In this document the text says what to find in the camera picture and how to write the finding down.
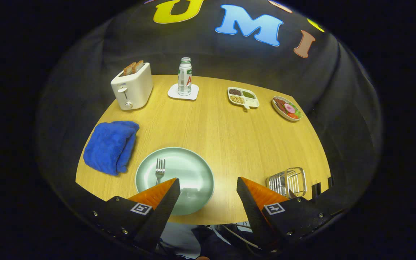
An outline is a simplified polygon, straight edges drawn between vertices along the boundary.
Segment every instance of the toaster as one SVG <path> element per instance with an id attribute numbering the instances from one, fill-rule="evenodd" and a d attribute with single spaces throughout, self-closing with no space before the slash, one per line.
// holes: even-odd
<path id="1" fill-rule="evenodd" d="M 134 74 L 121 76 L 120 72 L 110 85 L 122 110 L 138 109 L 147 104 L 153 82 L 150 64 L 144 65 Z"/>

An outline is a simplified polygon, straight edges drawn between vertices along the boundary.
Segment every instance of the toast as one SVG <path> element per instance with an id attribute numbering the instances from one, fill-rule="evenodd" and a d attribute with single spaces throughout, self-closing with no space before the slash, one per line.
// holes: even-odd
<path id="1" fill-rule="evenodd" d="M 133 72 L 133 67 L 136 65 L 135 62 L 131 63 L 129 66 L 127 66 L 126 68 L 123 69 L 123 76 L 127 76 L 132 74 Z"/>
<path id="2" fill-rule="evenodd" d="M 140 68 L 142 68 L 142 66 L 144 66 L 144 61 L 138 61 L 138 62 L 136 63 L 136 65 L 134 65 L 134 66 L 132 67 L 133 74 L 134 74 L 134 73 L 136 73 L 137 71 L 139 71 L 139 69 L 140 69 Z"/>
<path id="3" fill-rule="evenodd" d="M 142 68 L 142 66 L 144 66 L 144 61 L 133 62 L 129 64 L 129 66 L 123 69 L 122 76 L 128 76 L 128 75 L 134 74 L 138 72 L 139 69 Z"/>

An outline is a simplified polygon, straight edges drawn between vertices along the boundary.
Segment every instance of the oval plate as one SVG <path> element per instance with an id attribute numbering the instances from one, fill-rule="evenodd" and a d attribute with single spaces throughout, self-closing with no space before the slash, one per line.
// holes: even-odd
<path id="1" fill-rule="evenodd" d="M 281 100 L 283 100 L 283 101 L 285 101 L 287 104 L 292 104 L 292 105 L 294 105 L 292 102 L 290 102 L 290 100 L 288 100 L 288 99 L 286 99 L 286 98 L 284 98 L 284 97 L 279 97 L 279 96 L 275 96 L 275 97 L 273 97 L 272 98 L 272 106 L 274 107 L 274 109 L 277 111 L 277 113 L 279 113 L 282 117 L 284 117 L 284 118 L 286 118 L 286 119 L 288 119 L 288 120 L 290 120 L 290 121 L 294 121 L 294 122 L 296 122 L 296 121 L 298 121 L 298 120 L 300 120 L 301 119 L 301 117 L 299 117 L 297 120 L 295 119 L 295 118 L 293 118 L 293 117 L 289 117 L 287 114 L 285 114 L 284 112 L 282 112 L 282 110 L 280 110 L 279 109 L 279 107 L 276 105 L 276 103 L 274 102 L 274 99 L 275 98 L 277 98 L 277 99 L 281 99 Z"/>
<path id="2" fill-rule="evenodd" d="M 138 192 L 155 186 L 157 158 L 165 159 L 165 176 L 160 183 L 179 178 L 181 194 L 175 203 L 172 216 L 192 214 L 208 203 L 213 195 L 215 180 L 208 163 L 198 154 L 180 147 L 167 147 L 148 155 L 136 172 Z"/>

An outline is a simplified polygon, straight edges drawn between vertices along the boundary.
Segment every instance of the round table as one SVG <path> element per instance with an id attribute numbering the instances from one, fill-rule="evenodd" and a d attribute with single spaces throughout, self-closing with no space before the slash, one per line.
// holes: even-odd
<path id="1" fill-rule="evenodd" d="M 200 87 L 197 99 L 173 99 L 167 92 L 177 82 L 177 75 L 153 75 L 152 80 L 153 90 L 144 107 L 121 110 L 115 100 L 97 122 L 123 120 L 139 124 L 126 173 L 111 176 L 87 166 L 83 148 L 76 182 L 95 196 L 109 200 L 113 196 L 128 198 L 137 194 L 134 182 L 137 167 L 147 155 L 165 147 L 196 152 L 214 175 L 211 200 L 195 213 L 171 216 L 169 222 L 210 225 L 247 221 L 236 191 L 240 176 L 265 185 L 267 177 L 287 168 L 301 167 L 307 181 L 304 198 L 312 198 L 311 185 L 320 182 L 322 192 L 328 189 L 327 158 L 304 112 L 301 120 L 290 122 L 272 107 L 272 98 L 282 96 L 301 110 L 293 97 L 251 84 L 194 76 L 193 84 Z M 228 99 L 228 87 L 253 91 L 259 107 L 246 110 L 233 105 Z"/>

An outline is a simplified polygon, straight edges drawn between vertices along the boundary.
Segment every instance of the folded towel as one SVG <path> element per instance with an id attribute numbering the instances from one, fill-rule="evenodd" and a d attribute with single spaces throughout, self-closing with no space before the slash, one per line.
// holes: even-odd
<path id="1" fill-rule="evenodd" d="M 113 176 L 126 172 L 137 130 L 139 125 L 131 121 L 100 123 L 84 149 L 84 162 Z"/>

